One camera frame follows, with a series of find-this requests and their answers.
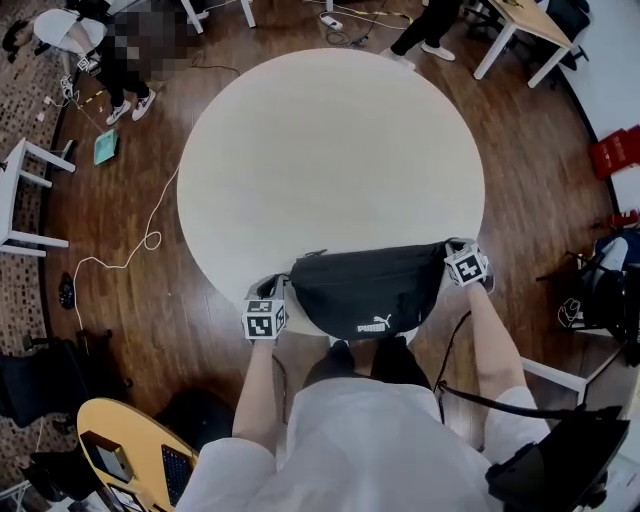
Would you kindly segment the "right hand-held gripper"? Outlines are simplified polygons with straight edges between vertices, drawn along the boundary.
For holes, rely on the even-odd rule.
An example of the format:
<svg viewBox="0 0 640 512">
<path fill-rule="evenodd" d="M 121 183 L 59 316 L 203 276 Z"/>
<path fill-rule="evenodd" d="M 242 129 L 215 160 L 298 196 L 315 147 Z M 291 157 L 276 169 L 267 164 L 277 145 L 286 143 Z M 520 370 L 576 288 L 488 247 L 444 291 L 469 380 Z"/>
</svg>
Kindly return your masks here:
<svg viewBox="0 0 640 512">
<path fill-rule="evenodd" d="M 444 264 L 456 285 L 464 287 L 488 277 L 489 261 L 475 240 L 450 238 L 445 250 Z"/>
</svg>

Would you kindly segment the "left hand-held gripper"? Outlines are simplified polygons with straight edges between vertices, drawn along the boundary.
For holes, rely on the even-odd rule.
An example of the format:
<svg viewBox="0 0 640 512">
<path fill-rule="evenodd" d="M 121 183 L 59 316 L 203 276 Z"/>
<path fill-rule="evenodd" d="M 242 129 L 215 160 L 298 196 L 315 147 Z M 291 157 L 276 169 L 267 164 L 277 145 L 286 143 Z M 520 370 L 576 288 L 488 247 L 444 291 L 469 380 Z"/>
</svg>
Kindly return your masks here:
<svg viewBox="0 0 640 512">
<path fill-rule="evenodd" d="M 250 286 L 242 314 L 245 338 L 250 341 L 276 340 L 287 323 L 285 290 L 290 279 L 273 274 Z"/>
</svg>

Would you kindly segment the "black Puma waist bag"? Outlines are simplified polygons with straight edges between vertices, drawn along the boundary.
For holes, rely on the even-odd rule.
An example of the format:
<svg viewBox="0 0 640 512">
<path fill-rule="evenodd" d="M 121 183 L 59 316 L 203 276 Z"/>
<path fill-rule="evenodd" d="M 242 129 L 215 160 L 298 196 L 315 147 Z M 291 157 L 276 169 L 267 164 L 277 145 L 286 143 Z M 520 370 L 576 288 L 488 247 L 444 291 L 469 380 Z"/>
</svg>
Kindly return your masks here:
<svg viewBox="0 0 640 512">
<path fill-rule="evenodd" d="M 346 341 L 412 331 L 433 310 L 445 270 L 445 244 L 314 254 L 289 274 L 298 303 L 326 334 Z"/>
</svg>

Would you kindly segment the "person's left forearm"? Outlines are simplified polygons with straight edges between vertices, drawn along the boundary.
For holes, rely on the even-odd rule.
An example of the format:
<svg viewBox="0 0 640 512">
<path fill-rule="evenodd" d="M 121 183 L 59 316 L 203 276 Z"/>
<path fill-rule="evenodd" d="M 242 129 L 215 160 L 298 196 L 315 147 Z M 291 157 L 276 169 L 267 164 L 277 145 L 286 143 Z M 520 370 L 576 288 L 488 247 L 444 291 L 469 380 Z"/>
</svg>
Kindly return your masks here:
<svg viewBox="0 0 640 512">
<path fill-rule="evenodd" d="M 254 343 L 237 404 L 232 436 L 276 454 L 279 420 L 274 385 L 274 340 Z"/>
</svg>

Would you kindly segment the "person's right forearm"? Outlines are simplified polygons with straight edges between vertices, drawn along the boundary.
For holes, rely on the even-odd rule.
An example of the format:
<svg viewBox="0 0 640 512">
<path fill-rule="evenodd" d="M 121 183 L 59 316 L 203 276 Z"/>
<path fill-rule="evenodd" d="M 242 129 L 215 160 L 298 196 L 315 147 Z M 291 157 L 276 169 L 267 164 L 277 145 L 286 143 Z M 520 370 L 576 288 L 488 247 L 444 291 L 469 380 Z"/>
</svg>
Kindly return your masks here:
<svg viewBox="0 0 640 512">
<path fill-rule="evenodd" d="M 465 288 L 471 310 L 473 343 L 481 395 L 499 398 L 505 391 L 526 385 L 517 347 L 479 283 Z"/>
</svg>

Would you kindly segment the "person's black trousers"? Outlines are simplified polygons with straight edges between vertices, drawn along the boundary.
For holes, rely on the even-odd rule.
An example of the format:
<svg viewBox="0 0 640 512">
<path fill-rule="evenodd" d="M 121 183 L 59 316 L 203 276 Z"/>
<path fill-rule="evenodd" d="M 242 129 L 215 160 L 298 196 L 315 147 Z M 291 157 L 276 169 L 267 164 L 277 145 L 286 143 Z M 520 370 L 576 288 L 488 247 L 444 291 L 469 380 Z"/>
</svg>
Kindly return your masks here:
<svg viewBox="0 0 640 512">
<path fill-rule="evenodd" d="M 376 342 L 376 351 L 368 376 L 356 371 L 355 358 L 348 343 L 345 340 L 335 341 L 325 356 L 313 365 L 303 387 L 336 378 L 368 378 L 387 384 L 416 385 L 432 389 L 426 373 L 419 366 L 404 336 Z"/>
</svg>

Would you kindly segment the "round white table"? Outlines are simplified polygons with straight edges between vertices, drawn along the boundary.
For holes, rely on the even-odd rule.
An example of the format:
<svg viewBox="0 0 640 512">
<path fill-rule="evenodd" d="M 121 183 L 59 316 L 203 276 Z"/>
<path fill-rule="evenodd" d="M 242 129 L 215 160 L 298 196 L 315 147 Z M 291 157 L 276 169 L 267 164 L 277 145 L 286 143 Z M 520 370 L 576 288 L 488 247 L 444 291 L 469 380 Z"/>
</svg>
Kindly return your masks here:
<svg viewBox="0 0 640 512">
<path fill-rule="evenodd" d="M 476 238 L 481 156 L 453 103 L 377 54 L 320 48 L 226 86 L 191 131 L 177 204 L 187 246 L 239 321 L 249 288 L 308 253 Z"/>
</svg>

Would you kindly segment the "black round stool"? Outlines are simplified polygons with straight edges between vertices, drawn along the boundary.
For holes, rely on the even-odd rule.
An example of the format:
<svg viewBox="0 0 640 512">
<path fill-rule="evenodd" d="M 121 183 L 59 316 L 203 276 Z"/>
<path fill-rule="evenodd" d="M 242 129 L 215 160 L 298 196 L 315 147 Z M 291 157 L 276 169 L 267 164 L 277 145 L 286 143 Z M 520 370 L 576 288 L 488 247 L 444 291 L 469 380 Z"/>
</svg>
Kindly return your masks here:
<svg viewBox="0 0 640 512">
<path fill-rule="evenodd" d="M 173 395 L 154 419 L 194 451 L 232 435 L 233 408 L 215 393 L 190 388 Z"/>
</svg>

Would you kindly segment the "black office chair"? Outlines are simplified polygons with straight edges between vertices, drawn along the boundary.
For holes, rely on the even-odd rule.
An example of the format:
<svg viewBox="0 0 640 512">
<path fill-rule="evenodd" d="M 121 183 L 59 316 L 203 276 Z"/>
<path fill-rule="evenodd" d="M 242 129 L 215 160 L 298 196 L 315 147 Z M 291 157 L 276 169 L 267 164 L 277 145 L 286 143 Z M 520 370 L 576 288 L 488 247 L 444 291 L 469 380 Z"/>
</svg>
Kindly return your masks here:
<svg viewBox="0 0 640 512">
<path fill-rule="evenodd" d="M 591 25 L 588 0 L 549 0 L 546 12 L 572 43 L 571 50 L 561 59 L 561 64 L 576 71 L 581 58 L 589 60 L 580 46 L 585 31 Z"/>
<path fill-rule="evenodd" d="M 586 257 L 566 252 L 573 263 L 538 277 L 558 303 L 559 332 L 604 330 L 622 345 L 626 364 L 640 365 L 640 234 L 621 232 L 596 242 Z"/>
<path fill-rule="evenodd" d="M 86 401 L 126 400 L 133 381 L 121 372 L 111 339 L 110 330 L 82 330 L 74 341 L 25 336 L 26 355 L 0 354 L 0 416 L 25 428 L 46 415 L 61 414 L 53 428 L 68 435 Z"/>
</svg>

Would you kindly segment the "red white bag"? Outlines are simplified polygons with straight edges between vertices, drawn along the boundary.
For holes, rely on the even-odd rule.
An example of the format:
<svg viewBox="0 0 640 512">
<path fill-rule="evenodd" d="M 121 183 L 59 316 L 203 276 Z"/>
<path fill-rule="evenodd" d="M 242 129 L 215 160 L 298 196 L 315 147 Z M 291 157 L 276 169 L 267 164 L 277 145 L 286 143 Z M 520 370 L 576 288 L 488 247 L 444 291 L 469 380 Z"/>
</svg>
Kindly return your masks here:
<svg viewBox="0 0 640 512">
<path fill-rule="evenodd" d="M 632 208 L 612 214 L 606 221 L 613 230 L 636 229 L 640 227 L 640 208 Z"/>
</svg>

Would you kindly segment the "red box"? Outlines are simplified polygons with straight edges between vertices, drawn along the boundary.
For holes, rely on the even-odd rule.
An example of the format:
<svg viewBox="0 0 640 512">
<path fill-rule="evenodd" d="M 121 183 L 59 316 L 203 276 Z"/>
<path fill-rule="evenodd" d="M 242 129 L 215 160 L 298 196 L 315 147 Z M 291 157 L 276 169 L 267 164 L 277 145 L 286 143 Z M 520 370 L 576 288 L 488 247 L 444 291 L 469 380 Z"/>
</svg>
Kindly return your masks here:
<svg viewBox="0 0 640 512">
<path fill-rule="evenodd" d="M 628 167 L 640 166 L 640 124 L 620 129 L 589 146 L 596 178 L 606 180 Z"/>
</svg>

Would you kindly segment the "person's white shirt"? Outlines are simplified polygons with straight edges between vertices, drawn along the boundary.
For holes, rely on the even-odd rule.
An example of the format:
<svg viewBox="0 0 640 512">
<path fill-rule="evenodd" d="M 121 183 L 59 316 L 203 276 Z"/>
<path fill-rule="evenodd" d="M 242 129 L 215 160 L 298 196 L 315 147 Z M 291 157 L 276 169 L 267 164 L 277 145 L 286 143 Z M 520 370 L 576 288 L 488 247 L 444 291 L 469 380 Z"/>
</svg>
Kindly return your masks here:
<svg viewBox="0 0 640 512">
<path fill-rule="evenodd" d="M 248 440 L 210 442 L 175 512 L 501 512 L 487 470 L 548 433 L 494 410 L 476 450 L 426 388 L 327 379 L 296 395 L 283 462 Z"/>
</svg>

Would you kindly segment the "round yellow table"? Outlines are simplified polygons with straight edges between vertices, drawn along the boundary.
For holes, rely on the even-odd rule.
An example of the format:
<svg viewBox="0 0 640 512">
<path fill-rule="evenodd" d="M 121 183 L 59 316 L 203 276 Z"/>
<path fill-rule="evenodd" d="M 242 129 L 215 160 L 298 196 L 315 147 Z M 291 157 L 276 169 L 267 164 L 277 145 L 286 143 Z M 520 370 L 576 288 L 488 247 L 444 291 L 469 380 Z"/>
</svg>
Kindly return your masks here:
<svg viewBox="0 0 640 512">
<path fill-rule="evenodd" d="M 79 435 L 92 432 L 123 448 L 133 478 L 125 483 L 100 470 L 92 469 L 103 484 L 112 484 L 136 496 L 146 512 L 174 512 L 165 481 L 161 447 L 166 445 L 185 455 L 191 465 L 198 451 L 180 437 L 138 409 L 108 398 L 86 401 L 77 413 Z"/>
</svg>

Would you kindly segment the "black keyboard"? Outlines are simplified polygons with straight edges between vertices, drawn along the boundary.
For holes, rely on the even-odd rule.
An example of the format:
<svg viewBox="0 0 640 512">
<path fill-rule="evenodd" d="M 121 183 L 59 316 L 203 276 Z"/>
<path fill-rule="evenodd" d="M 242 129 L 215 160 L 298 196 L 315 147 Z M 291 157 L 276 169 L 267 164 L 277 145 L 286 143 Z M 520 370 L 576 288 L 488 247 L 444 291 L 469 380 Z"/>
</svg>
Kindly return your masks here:
<svg viewBox="0 0 640 512">
<path fill-rule="evenodd" d="M 169 504 L 175 507 L 190 480 L 192 456 L 167 445 L 161 446 L 161 456 Z"/>
</svg>

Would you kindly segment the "black box with screen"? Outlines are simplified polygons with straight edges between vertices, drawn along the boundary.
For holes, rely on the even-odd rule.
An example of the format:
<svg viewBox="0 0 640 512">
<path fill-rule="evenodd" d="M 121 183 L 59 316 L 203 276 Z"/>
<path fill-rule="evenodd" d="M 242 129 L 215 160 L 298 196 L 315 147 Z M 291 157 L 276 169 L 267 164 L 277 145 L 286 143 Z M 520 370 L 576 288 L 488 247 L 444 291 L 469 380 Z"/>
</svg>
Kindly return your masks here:
<svg viewBox="0 0 640 512">
<path fill-rule="evenodd" d="M 123 483 L 134 478 L 134 472 L 124 448 L 92 431 L 80 435 L 87 456 L 94 467 Z"/>
</svg>

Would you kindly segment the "wood-top white desk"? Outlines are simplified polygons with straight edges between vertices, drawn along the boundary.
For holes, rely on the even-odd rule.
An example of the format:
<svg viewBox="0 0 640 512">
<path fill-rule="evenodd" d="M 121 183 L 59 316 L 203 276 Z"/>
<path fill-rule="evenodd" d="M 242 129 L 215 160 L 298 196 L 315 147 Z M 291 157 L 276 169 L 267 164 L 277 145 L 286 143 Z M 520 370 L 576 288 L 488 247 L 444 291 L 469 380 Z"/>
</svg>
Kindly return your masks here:
<svg viewBox="0 0 640 512">
<path fill-rule="evenodd" d="M 530 89 L 535 88 L 572 49 L 573 43 L 534 0 L 515 0 L 516 4 L 510 4 L 505 0 L 487 1 L 504 18 L 505 24 L 474 71 L 473 77 L 476 80 L 481 80 L 506 47 L 512 36 L 517 31 L 522 31 L 542 38 L 558 47 L 552 56 L 527 82 Z"/>
</svg>

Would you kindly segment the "black equipment pouch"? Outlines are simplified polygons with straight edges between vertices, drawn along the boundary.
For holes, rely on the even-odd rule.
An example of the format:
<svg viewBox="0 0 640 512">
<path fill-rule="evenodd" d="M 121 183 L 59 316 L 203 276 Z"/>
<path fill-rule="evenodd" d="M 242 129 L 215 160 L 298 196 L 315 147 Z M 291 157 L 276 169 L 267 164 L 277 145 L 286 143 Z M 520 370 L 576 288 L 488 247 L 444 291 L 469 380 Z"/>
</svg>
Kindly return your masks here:
<svg viewBox="0 0 640 512">
<path fill-rule="evenodd" d="M 506 512 L 572 512 L 606 497 L 604 475 L 630 425 L 621 406 L 538 410 L 485 398 L 476 402 L 526 419 L 557 422 L 544 439 L 488 469 L 488 492 Z"/>
</svg>

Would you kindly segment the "white side table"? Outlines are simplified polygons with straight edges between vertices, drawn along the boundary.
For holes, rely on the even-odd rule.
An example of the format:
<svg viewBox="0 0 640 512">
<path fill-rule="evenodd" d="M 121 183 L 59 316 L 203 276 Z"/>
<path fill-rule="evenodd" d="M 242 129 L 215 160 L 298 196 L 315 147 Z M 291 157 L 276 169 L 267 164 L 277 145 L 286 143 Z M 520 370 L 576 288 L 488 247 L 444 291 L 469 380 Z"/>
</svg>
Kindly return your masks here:
<svg viewBox="0 0 640 512">
<path fill-rule="evenodd" d="M 46 251 L 37 249 L 37 246 L 68 248 L 69 242 L 13 229 L 13 213 L 19 180 L 24 178 L 40 187 L 52 187 L 51 181 L 23 169 L 27 154 L 69 173 L 74 173 L 76 166 L 25 138 L 16 144 L 3 161 L 5 168 L 0 172 L 0 253 L 44 258 Z"/>
</svg>

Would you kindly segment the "white frame table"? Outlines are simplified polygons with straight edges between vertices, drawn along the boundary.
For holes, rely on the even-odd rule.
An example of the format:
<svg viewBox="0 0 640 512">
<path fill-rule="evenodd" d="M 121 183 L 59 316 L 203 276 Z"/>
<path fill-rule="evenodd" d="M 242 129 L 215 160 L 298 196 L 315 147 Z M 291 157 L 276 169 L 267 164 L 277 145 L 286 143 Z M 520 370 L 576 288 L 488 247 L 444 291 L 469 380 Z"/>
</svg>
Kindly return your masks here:
<svg viewBox="0 0 640 512">
<path fill-rule="evenodd" d="M 637 367 L 626 364 L 622 349 L 616 349 L 585 375 L 572 374 L 524 357 L 521 362 L 527 373 L 568 390 L 575 396 L 577 405 L 589 409 L 616 405 L 627 410 L 639 375 Z"/>
</svg>

